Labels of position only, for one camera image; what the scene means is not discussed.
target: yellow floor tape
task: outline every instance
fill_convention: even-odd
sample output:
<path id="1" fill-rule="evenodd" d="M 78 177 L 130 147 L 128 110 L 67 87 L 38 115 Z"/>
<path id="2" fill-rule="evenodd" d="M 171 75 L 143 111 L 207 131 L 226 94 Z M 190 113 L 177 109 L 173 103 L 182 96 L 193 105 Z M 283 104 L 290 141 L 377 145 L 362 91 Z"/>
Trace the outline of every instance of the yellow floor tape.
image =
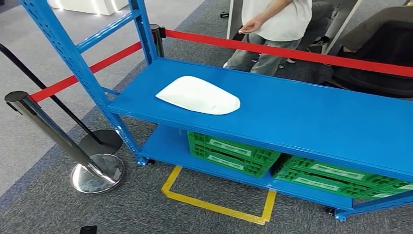
<path id="1" fill-rule="evenodd" d="M 264 205 L 263 215 L 261 217 L 250 215 L 250 214 L 236 211 L 236 210 L 226 208 L 223 206 L 218 206 L 218 205 L 206 202 L 206 201 L 201 201 L 201 200 L 192 198 L 190 196 L 185 196 L 182 194 L 171 192 L 170 188 L 172 187 L 172 184 L 177 179 L 181 170 L 182 170 L 181 166 L 175 166 L 172 173 L 169 175 L 168 179 L 166 180 L 164 186 L 162 186 L 162 192 L 165 194 L 166 197 L 169 197 L 171 199 L 181 201 L 181 202 L 193 205 L 193 206 L 201 207 L 201 208 L 204 208 L 210 211 L 214 211 L 214 212 L 218 212 L 218 213 L 228 215 L 231 217 L 243 219 L 248 222 L 253 222 L 253 223 L 264 225 L 265 222 L 270 221 L 272 209 L 274 207 L 275 196 L 277 192 L 268 191 L 267 199 Z"/>

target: white t-shirt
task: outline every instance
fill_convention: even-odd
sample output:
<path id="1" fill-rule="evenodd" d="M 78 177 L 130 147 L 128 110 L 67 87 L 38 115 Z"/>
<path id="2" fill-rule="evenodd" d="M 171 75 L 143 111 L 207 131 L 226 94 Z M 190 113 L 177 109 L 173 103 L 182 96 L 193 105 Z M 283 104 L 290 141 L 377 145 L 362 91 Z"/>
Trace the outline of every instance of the white t-shirt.
<path id="1" fill-rule="evenodd" d="M 262 13 L 273 0 L 244 0 L 243 24 Z M 254 33 L 272 41 L 298 40 L 311 20 L 312 0 L 294 0 Z"/>

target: white plastic object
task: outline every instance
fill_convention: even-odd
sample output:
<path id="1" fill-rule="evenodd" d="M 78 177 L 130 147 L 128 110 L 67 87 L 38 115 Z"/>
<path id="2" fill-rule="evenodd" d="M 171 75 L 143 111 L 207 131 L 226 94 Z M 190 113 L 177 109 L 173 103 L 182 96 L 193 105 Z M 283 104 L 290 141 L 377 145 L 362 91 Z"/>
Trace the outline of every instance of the white plastic object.
<path id="1" fill-rule="evenodd" d="M 197 77 L 174 80 L 156 95 L 157 98 L 190 111 L 225 115 L 239 109 L 239 98 Z"/>

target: chrome stanchion base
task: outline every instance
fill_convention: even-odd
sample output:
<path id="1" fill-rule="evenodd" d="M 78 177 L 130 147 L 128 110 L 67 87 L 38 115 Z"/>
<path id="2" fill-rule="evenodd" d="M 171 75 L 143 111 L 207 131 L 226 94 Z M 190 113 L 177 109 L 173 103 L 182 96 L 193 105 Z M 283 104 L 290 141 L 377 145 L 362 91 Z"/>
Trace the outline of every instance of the chrome stanchion base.
<path id="1" fill-rule="evenodd" d="M 122 160 L 109 154 L 93 155 L 90 158 L 102 169 L 102 173 L 111 178 L 114 183 L 92 175 L 82 165 L 78 164 L 72 170 L 72 186 L 79 192 L 86 194 L 101 194 L 116 187 L 125 174 L 125 165 Z"/>
<path id="2" fill-rule="evenodd" d="M 122 138 L 114 130 L 98 130 L 93 132 L 103 144 L 99 144 L 90 135 L 80 142 L 80 148 L 89 156 L 97 154 L 113 154 L 122 146 Z"/>

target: lower shelf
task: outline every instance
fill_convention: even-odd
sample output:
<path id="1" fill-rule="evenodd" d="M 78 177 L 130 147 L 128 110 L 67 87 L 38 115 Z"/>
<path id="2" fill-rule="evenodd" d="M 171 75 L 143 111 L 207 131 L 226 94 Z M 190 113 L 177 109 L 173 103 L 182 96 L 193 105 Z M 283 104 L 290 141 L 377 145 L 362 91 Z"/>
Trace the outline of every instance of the lower shelf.
<path id="1" fill-rule="evenodd" d="M 326 206 L 343 210 L 353 209 L 353 200 L 350 197 L 276 180 L 271 177 L 269 171 L 262 178 L 254 178 L 193 157 L 189 154 L 187 132 L 185 130 L 159 125 L 146 142 L 141 154 L 150 159 L 180 165 L 184 168 L 255 187 L 276 190 L 281 194 L 298 197 Z"/>

